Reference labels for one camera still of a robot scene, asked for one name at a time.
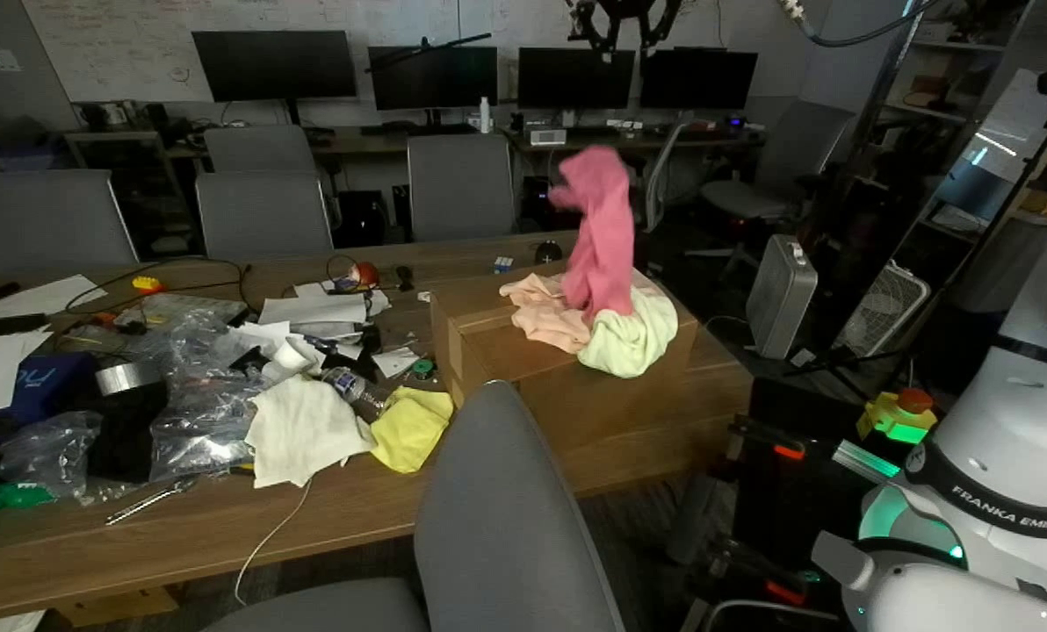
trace white robot part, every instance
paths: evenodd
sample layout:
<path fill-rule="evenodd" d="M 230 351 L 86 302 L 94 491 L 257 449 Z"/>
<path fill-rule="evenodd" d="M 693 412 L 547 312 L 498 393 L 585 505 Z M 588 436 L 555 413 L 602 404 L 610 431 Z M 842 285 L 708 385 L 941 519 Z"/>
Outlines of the white robot part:
<path fill-rule="evenodd" d="M 955 548 L 958 564 L 868 556 L 863 580 L 847 562 L 821 562 L 847 548 L 814 548 L 814 562 L 847 585 L 856 628 L 1047 628 L 1047 251 L 977 379 L 905 460 L 905 481 L 890 481 L 868 501 L 863 538 L 883 532 L 880 515 L 890 541 L 909 552 Z"/>
<path fill-rule="evenodd" d="M 855 628 L 868 632 L 1047 632 L 1047 605 L 963 570 L 902 552 L 862 552 L 821 532 L 813 562 L 842 583 Z"/>

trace gray office chair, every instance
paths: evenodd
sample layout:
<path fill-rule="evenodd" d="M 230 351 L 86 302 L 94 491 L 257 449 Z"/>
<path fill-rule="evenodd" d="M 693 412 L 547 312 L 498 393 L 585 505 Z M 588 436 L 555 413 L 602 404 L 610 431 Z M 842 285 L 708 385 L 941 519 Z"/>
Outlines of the gray office chair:
<path fill-rule="evenodd" d="M 716 178 L 703 185 L 703 200 L 749 220 L 790 220 L 797 202 L 809 198 L 801 181 L 825 173 L 849 119 L 855 115 L 842 110 L 790 102 L 768 129 L 757 181 Z"/>
<path fill-rule="evenodd" d="M 203 250 L 214 261 L 325 256 L 333 250 L 318 177 L 203 173 L 196 200 Z"/>
<path fill-rule="evenodd" d="M 224 126 L 203 129 L 214 173 L 309 173 L 314 148 L 304 126 Z"/>
<path fill-rule="evenodd" d="M 498 134 L 407 143 L 415 242 L 486 237 L 515 228 L 512 152 Z"/>
<path fill-rule="evenodd" d="M 0 173 L 0 277 L 130 267 L 137 250 L 108 173 Z"/>
<path fill-rule="evenodd" d="M 626 628 L 578 498 L 511 381 L 472 393 L 456 413 L 417 515 L 415 557 L 424 614 L 400 580 L 369 580 L 274 596 L 214 628 Z"/>

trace computer desk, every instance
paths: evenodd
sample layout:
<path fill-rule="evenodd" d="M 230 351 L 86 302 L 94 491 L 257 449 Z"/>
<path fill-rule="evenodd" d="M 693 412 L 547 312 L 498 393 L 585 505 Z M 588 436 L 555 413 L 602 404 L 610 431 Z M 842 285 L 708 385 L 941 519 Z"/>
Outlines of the computer desk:
<path fill-rule="evenodd" d="M 430 310 L 415 292 L 396 292 L 394 267 L 415 270 L 415 287 L 489 277 L 493 256 L 528 262 L 539 242 L 568 234 L 512 234 L 493 242 L 442 246 L 384 246 L 348 250 L 348 261 L 373 261 L 384 270 L 384 287 L 394 310 L 384 316 L 384 339 L 430 337 Z M 300 282 L 319 282 L 340 270 L 340 261 L 282 261 L 261 262 L 245 277 L 251 302 L 292 296 Z M 222 262 L 166 262 L 155 267 L 169 285 L 222 282 Z M 111 285 L 108 299 L 80 306 L 76 316 L 107 302 L 130 299 L 130 287 Z M 628 397 L 621 413 L 572 412 L 578 393 L 563 393 L 567 407 L 544 407 L 544 428 L 578 495 L 604 495 L 653 476 L 670 476 L 708 466 L 729 447 L 729 426 L 749 404 L 751 374 L 708 331 L 697 331 L 681 370 L 670 370 L 665 385 Z M 433 464 L 400 476 L 373 456 L 354 456 L 348 466 L 329 466 L 314 476 L 304 514 L 257 556 L 257 564 L 343 552 L 415 531 L 417 501 Z M 35 514 L 0 514 L 0 614 L 32 608 L 75 608 L 137 591 L 179 585 L 190 580 L 238 571 L 254 544 L 300 501 L 300 487 L 254 491 L 251 476 L 207 476 L 174 495 L 141 515 L 102 528 L 107 505 L 46 505 Z"/>

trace black monitor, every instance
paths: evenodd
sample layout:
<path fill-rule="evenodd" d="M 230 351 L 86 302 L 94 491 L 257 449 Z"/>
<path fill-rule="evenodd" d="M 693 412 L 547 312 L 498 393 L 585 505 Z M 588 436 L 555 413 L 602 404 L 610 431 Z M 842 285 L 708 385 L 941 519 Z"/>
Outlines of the black monitor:
<path fill-rule="evenodd" d="M 373 45 L 376 110 L 497 102 L 497 48 Z"/>
<path fill-rule="evenodd" d="M 648 110 L 746 110 L 759 51 L 660 48 L 642 71 Z"/>
<path fill-rule="evenodd" d="M 354 96 L 343 30 L 195 30 L 214 102 Z"/>
<path fill-rule="evenodd" d="M 520 110 L 626 110 L 634 51 L 520 48 Z"/>

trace red object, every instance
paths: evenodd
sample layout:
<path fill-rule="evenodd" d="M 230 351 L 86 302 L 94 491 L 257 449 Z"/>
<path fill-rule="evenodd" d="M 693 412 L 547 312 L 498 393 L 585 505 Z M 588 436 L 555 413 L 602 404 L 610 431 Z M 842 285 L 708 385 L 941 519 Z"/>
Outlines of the red object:
<path fill-rule="evenodd" d="M 809 449 L 788 447 L 788 441 L 772 441 L 772 454 L 788 464 L 806 464 L 806 456 L 809 456 Z"/>
<path fill-rule="evenodd" d="M 580 237 L 563 277 L 563 302 L 585 312 L 634 312 L 634 206 L 620 152 L 588 148 L 558 166 L 567 185 L 551 189 L 558 212 L 580 212 Z"/>
<path fill-rule="evenodd" d="M 768 594 L 772 601 L 780 601 L 780 605 L 790 605 L 790 608 L 809 605 L 809 594 L 788 591 L 788 585 L 780 585 L 780 583 L 766 583 L 766 594 Z"/>
<path fill-rule="evenodd" d="M 354 262 L 359 285 L 376 287 L 378 285 L 378 267 L 373 262 Z"/>
<path fill-rule="evenodd" d="M 934 397 L 928 397 L 922 385 L 900 390 L 900 407 L 925 413 L 934 407 Z"/>

